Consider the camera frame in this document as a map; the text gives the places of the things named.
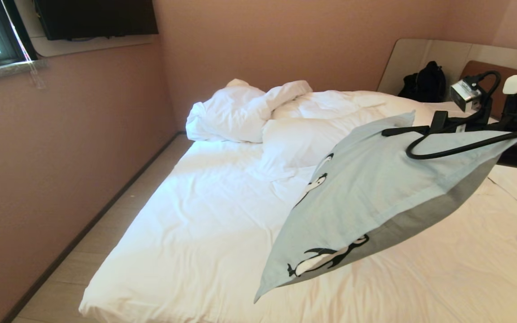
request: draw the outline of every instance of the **black bag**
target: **black bag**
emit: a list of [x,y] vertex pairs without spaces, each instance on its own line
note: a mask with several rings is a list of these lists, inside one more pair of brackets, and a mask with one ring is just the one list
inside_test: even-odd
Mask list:
[[446,77],[442,66],[431,61],[422,71],[404,78],[404,88],[398,96],[418,102],[437,103],[444,101],[445,94]]

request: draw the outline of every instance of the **white bed sheet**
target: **white bed sheet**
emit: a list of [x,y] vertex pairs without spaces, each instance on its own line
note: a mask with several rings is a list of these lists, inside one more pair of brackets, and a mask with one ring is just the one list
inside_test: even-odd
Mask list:
[[196,142],[86,289],[101,322],[517,322],[517,200],[486,180],[423,233],[253,305],[268,253],[310,178],[263,182],[261,145]]

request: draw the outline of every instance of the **wall-mounted tv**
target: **wall-mounted tv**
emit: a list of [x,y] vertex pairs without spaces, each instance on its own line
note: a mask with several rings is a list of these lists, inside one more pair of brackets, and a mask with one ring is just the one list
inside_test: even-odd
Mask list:
[[35,0],[49,40],[157,34],[152,0]]

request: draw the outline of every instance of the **light blue pillowcase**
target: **light blue pillowcase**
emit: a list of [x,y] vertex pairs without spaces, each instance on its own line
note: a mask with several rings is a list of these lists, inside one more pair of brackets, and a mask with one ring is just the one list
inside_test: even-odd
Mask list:
[[[414,160],[406,147],[416,132],[414,112],[355,128],[320,162],[282,227],[261,277],[255,302],[273,288],[295,284],[392,247],[452,214],[482,184],[502,141],[438,159]],[[502,131],[430,135],[414,149],[427,154],[475,143]]]

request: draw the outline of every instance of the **wooden floor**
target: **wooden floor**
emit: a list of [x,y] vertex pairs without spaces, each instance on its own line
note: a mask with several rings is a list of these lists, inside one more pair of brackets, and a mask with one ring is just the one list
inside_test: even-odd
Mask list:
[[179,135],[41,286],[13,323],[96,323],[78,311],[95,271],[193,142]]

